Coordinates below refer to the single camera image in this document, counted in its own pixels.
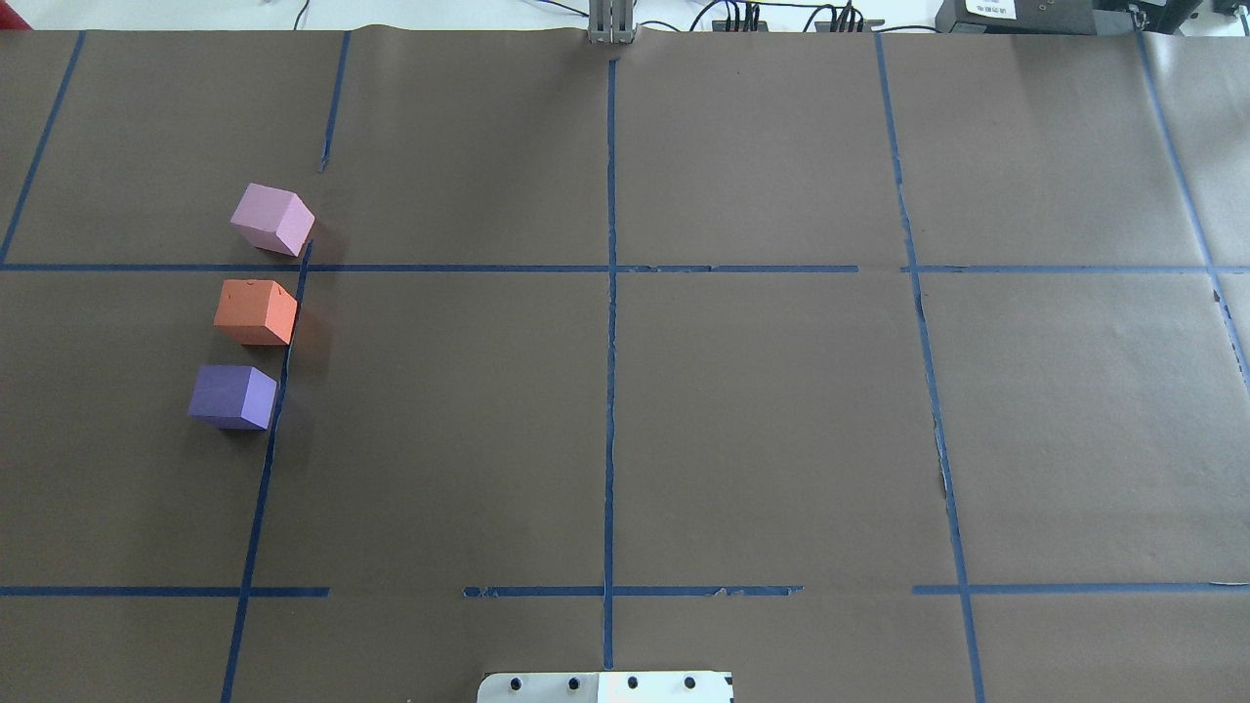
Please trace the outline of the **orange foam block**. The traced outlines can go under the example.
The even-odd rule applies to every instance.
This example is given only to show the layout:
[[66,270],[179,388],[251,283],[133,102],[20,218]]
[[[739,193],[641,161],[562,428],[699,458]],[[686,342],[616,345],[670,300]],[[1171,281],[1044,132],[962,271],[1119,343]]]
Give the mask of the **orange foam block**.
[[298,299],[268,279],[222,283],[212,325],[241,346],[290,346]]

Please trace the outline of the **pink foam block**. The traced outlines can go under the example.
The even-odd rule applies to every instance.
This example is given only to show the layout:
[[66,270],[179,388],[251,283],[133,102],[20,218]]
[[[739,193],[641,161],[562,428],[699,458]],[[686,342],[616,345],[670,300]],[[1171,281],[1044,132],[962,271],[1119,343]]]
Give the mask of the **pink foam block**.
[[315,215],[295,191],[250,183],[230,223],[252,246],[285,256],[300,256]]

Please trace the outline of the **purple foam block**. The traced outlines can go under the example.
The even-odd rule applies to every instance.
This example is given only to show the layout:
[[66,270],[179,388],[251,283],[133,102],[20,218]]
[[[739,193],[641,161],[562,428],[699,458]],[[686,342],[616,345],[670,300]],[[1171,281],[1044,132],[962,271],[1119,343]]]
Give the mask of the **purple foam block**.
[[224,432],[268,432],[276,393],[276,379],[258,368],[202,365],[188,417]]

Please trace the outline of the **black computer box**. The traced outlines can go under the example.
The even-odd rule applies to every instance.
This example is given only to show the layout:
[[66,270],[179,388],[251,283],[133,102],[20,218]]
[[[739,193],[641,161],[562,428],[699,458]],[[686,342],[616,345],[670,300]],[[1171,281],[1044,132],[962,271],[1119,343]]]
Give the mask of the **black computer box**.
[[1094,1],[942,1],[934,18],[942,34],[1098,35]]

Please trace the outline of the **aluminium frame post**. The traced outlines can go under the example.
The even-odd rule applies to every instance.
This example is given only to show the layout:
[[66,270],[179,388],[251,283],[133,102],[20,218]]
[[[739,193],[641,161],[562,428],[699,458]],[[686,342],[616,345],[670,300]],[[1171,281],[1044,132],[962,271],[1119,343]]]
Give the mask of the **aluminium frame post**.
[[588,39],[592,45],[631,44],[638,38],[632,0],[591,0],[588,5]]

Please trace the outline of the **white pedestal column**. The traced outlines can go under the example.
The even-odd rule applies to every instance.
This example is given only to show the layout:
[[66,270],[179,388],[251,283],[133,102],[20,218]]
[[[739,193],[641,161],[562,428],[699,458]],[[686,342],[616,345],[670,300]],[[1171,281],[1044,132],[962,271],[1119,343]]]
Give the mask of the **white pedestal column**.
[[732,674],[715,670],[494,673],[478,702],[732,702]]

